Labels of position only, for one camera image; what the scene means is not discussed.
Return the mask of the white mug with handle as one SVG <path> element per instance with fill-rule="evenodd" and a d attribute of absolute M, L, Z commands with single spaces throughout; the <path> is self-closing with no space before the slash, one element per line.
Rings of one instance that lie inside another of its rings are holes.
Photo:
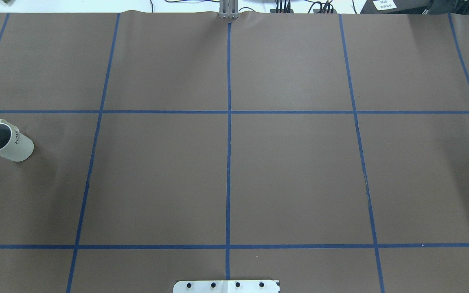
<path fill-rule="evenodd" d="M 13 162 L 27 160 L 34 151 L 33 141 L 15 125 L 0 119 L 0 157 Z"/>

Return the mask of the black box with label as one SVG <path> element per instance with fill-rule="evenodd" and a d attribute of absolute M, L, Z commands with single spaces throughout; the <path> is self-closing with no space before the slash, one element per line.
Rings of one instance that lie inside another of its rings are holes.
<path fill-rule="evenodd" d="M 367 0 L 359 14 L 422 14 L 431 0 Z"/>

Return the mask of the aluminium frame post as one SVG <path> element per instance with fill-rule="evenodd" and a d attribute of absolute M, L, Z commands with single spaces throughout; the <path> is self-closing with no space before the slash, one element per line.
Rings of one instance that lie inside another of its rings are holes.
<path fill-rule="evenodd" d="M 239 17 L 238 0 L 219 0 L 219 18 L 237 19 Z"/>

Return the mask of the white pedestal column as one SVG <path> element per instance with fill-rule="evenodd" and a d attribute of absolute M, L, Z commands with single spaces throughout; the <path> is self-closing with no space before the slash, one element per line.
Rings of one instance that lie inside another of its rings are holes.
<path fill-rule="evenodd" d="M 173 293 L 279 293 L 278 280 L 183 280 Z"/>

